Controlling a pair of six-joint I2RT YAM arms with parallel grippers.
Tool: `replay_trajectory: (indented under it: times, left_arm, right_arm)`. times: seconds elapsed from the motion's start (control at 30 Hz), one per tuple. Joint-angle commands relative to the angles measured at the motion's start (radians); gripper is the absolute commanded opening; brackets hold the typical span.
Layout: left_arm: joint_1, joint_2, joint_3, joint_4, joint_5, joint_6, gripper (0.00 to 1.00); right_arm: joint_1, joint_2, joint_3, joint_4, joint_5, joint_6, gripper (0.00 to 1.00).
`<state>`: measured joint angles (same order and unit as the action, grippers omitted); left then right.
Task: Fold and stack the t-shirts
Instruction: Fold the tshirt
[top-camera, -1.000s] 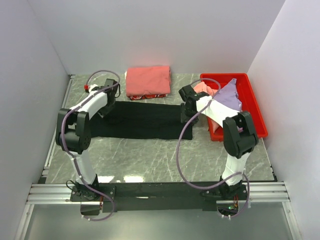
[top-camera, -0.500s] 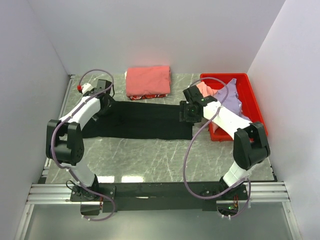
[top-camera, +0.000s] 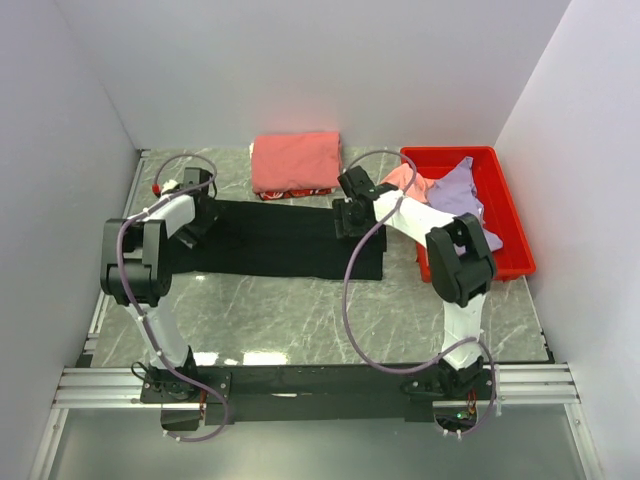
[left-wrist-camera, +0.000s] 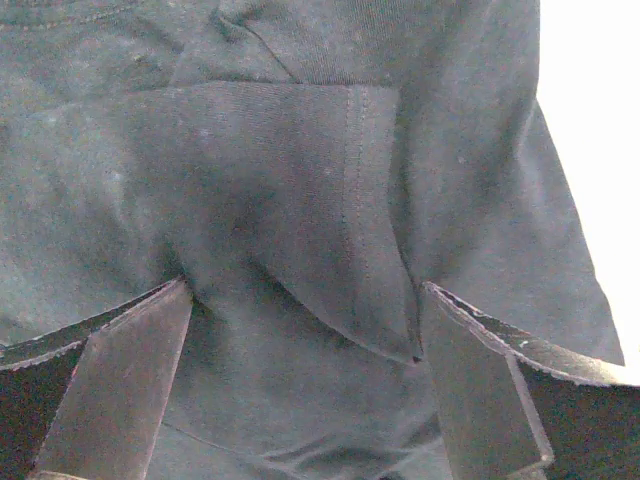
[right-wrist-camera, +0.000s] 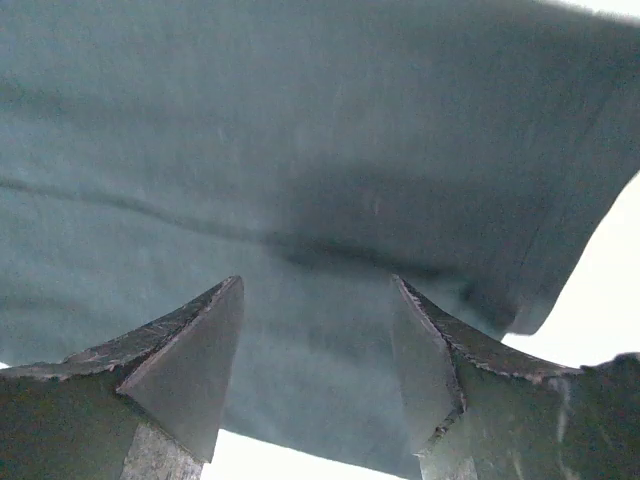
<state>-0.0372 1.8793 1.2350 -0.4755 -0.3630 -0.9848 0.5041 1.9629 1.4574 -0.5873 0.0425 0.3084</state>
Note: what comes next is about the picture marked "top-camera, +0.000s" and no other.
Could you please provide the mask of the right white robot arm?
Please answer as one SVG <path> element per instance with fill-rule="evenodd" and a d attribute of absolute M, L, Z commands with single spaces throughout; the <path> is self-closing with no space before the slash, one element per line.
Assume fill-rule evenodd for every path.
<path fill-rule="evenodd" d="M 341 313 L 347 338 L 368 366 L 391 375 L 413 375 L 435 369 L 444 395 L 460 399 L 490 358 L 480 339 L 481 316 L 497 273 L 494 256 L 478 218 L 459 216 L 420 203 L 398 189 L 333 202 L 337 236 L 358 240 L 348 260 L 342 287 Z M 442 300 L 444 337 L 440 353 L 413 367 L 393 368 L 371 359 L 358 345 L 349 323 L 351 274 L 365 244 L 382 227 L 391 227 L 426 249 L 431 285 Z"/>

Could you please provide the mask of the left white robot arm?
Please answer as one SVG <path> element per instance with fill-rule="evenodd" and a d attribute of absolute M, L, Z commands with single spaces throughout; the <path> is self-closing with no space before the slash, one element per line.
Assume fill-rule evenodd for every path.
<path fill-rule="evenodd" d="M 180 182 L 155 185 L 158 200 L 103 229 L 100 286 L 133 318 L 150 355 L 146 381 L 164 383 L 176 401 L 193 399 L 200 378 L 193 353 L 164 298 L 171 289 L 173 240 L 189 249 L 200 244 L 218 212 L 215 174 L 188 167 Z"/>

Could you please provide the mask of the black t shirt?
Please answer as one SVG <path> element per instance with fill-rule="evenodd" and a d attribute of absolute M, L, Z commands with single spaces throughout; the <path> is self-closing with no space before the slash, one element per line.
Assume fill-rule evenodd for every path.
<path fill-rule="evenodd" d="M 358 240 L 336 236 L 330 209 L 227 200 L 216 206 L 217 219 L 194 247 L 169 240 L 174 274 L 344 278 Z"/>

